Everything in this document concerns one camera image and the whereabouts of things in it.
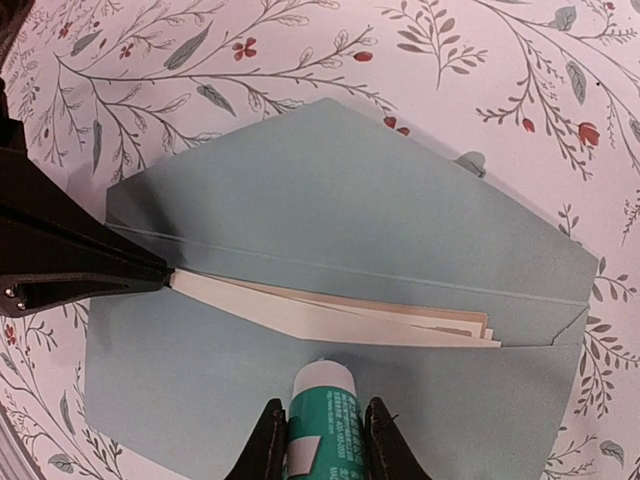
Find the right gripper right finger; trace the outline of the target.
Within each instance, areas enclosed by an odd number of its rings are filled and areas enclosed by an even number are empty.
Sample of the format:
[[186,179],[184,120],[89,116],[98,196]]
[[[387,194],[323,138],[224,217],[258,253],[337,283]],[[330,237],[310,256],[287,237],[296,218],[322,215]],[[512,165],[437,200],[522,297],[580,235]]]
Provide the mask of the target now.
[[364,442],[370,479],[431,480],[380,397],[369,401],[364,419]]

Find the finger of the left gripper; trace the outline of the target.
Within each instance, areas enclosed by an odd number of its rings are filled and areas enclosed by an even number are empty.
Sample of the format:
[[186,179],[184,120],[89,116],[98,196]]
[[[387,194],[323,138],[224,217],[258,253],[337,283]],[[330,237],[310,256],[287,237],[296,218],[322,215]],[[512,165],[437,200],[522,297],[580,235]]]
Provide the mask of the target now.
[[110,230],[27,156],[1,108],[1,312],[25,316],[91,297],[157,291],[167,261]]

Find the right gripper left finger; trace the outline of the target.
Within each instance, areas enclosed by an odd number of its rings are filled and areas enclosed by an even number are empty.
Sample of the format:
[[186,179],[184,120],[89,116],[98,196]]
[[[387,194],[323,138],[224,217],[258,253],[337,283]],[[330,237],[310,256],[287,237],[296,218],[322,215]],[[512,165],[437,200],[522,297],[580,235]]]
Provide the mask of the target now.
[[287,419],[280,399],[270,399],[227,480],[280,480],[287,446]]

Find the green white glue stick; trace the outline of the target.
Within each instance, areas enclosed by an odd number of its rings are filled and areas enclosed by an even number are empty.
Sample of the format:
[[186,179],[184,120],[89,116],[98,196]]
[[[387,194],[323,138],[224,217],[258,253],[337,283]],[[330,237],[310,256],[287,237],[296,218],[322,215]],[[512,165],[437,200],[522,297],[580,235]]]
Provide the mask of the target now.
[[318,360],[296,375],[288,408],[285,479],[366,479],[361,405],[342,364]]

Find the teal blue envelope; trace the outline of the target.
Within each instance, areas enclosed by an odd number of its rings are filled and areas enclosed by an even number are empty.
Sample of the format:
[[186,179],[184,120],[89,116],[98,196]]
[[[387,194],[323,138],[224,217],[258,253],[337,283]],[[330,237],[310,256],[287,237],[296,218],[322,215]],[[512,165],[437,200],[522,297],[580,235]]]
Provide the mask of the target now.
[[[453,161],[325,99],[112,186],[106,222],[180,290],[95,298],[87,423],[192,479],[231,470],[266,402],[306,364],[383,399],[435,479],[537,479],[572,389],[596,258]],[[237,281],[487,315],[495,348],[296,308]],[[306,316],[324,333],[291,335]]]

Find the beige letter paper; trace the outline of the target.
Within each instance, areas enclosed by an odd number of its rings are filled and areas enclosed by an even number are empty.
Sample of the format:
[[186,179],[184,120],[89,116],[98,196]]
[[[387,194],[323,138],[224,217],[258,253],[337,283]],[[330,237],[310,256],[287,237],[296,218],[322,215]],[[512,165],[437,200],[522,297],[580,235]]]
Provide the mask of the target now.
[[201,303],[302,340],[412,347],[501,346],[496,340],[367,317],[183,270],[170,276],[169,286]]

